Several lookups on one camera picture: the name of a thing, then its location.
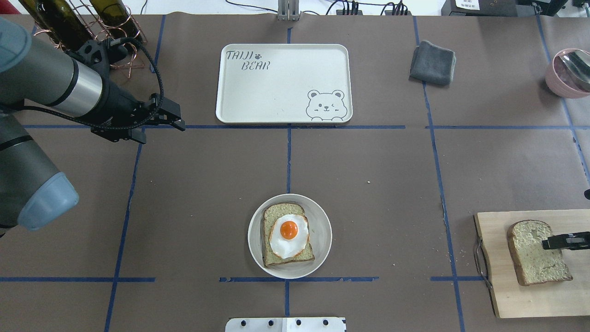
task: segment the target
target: white plate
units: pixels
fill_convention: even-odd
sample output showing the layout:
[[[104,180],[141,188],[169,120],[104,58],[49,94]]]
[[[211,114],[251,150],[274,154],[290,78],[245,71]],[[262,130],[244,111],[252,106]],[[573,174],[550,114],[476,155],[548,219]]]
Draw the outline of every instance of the white plate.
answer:
[[[225,123],[344,123],[352,117],[348,51],[339,44],[227,45],[215,114]]]
[[[266,208],[277,203],[296,203],[305,211],[309,221],[309,242],[312,244],[313,255],[316,257],[313,261],[264,267],[261,222]],[[317,270],[326,260],[332,247],[332,226],[326,212],[313,200],[297,194],[282,194],[267,200],[254,212],[248,227],[248,247],[261,269],[278,278],[297,279]]]

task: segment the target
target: white bracket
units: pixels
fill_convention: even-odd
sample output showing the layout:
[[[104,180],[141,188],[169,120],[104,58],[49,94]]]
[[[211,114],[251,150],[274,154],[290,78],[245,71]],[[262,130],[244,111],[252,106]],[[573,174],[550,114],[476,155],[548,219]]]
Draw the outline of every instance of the white bracket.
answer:
[[[346,332],[343,317],[232,318],[225,332]]]
[[[279,21],[299,21],[299,0],[278,0]]]

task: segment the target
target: black electrical cable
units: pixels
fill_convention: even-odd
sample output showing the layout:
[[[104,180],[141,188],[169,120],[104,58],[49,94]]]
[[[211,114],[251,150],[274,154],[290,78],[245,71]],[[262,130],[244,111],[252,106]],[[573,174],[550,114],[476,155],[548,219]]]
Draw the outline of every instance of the black electrical cable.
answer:
[[[72,116],[68,116],[68,115],[62,114],[60,112],[54,111],[52,109],[42,108],[42,107],[38,107],[38,106],[23,106],[21,108],[18,108],[17,110],[37,110],[39,112],[44,112],[47,114],[55,115],[55,116],[58,116],[60,118],[66,119],[66,120],[79,123],[81,125],[85,125],[85,126],[89,126],[89,127],[97,128],[97,129],[102,129],[102,130],[128,130],[128,129],[135,129],[135,128],[143,126],[148,121],[150,121],[154,115],[156,115],[158,113],[158,111],[160,110],[160,105],[162,104],[162,101],[164,100],[164,84],[162,83],[162,76],[160,75],[160,71],[158,70],[156,63],[153,61],[152,57],[149,55],[148,50],[145,48],[145,46],[143,46],[142,42],[138,41],[135,38],[125,37],[125,38],[121,38],[121,43],[122,44],[131,43],[135,47],[141,49],[141,51],[146,55],[149,63],[152,65],[153,71],[155,72],[156,78],[158,79],[158,86],[160,88],[160,96],[158,97],[158,101],[156,102],[156,106],[154,107],[154,109],[151,111],[151,113],[144,120],[141,120],[140,122],[138,122],[132,126],[112,127],[112,126],[98,125],[95,123],[78,120]]]
[[[395,10],[395,15],[400,15],[404,13],[404,2],[402,0],[399,0],[398,6]]]
[[[393,6],[393,10],[395,10],[395,4],[393,2],[388,2],[387,4],[385,4],[385,6],[383,6],[383,9],[381,10],[381,14],[379,14],[380,16],[383,15],[383,13],[385,12],[385,10],[387,9],[387,6]]]
[[[231,1],[229,1],[229,0],[225,0],[225,1],[226,1],[228,4],[231,4],[231,5],[242,6],[242,7],[250,7],[250,8],[257,8],[257,9],[262,9],[262,10],[265,10],[265,11],[270,11],[270,12],[275,12],[275,13],[278,13],[276,10],[274,10],[274,9],[270,9],[270,8],[259,7],[259,6],[252,6],[252,5],[244,5],[244,4],[236,4],[235,2],[231,2]]]
[[[143,9],[146,7],[147,4],[148,4],[148,0],[146,0],[146,2],[143,3],[142,10],[139,11],[140,15],[143,14]]]
[[[328,10],[326,11],[326,15],[328,15],[330,13],[330,10],[332,9],[332,7],[334,7],[334,5],[336,3],[338,3],[338,2],[342,2],[342,14],[343,15],[349,15],[349,14],[346,14],[346,8],[345,8],[345,5],[344,5],[345,2],[348,3],[347,0],[327,0],[327,1],[331,1],[332,4],[330,5],[330,7],[328,7]],[[383,7],[383,10],[381,11],[381,15],[383,15],[383,13],[385,12],[386,6],[392,5],[393,6],[392,14],[395,15],[395,12],[396,12],[396,4],[393,3],[393,2],[388,2],[387,4],[368,4],[366,2],[355,2],[355,1],[353,1],[353,4],[356,4],[356,9],[354,9],[354,7],[353,7],[353,11],[352,11],[353,14],[352,15],[357,15],[358,14],[359,5],[382,6]],[[405,10],[405,14],[404,15],[407,15],[408,7],[406,5],[403,5],[403,4],[402,4],[402,6],[403,7],[400,7],[401,8],[401,11],[403,12]]]

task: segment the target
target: egg white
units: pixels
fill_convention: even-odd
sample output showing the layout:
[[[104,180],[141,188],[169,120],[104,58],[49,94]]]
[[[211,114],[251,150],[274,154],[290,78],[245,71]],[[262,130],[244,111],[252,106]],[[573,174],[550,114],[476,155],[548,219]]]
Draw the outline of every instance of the egg white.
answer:
[[[281,235],[281,225],[287,221],[293,221],[297,225],[298,232],[294,238],[287,240]],[[309,228],[307,218],[299,214],[285,214],[277,219],[270,231],[270,248],[280,258],[290,258],[298,255],[309,241]]]

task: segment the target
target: fried egg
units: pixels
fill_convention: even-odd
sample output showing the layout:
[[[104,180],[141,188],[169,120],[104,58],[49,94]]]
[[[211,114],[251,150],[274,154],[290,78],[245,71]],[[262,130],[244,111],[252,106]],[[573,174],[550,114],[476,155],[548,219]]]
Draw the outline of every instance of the fried egg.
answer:
[[[299,214],[285,214],[274,223],[268,240],[275,255],[281,258],[298,255],[309,241],[307,218]]]

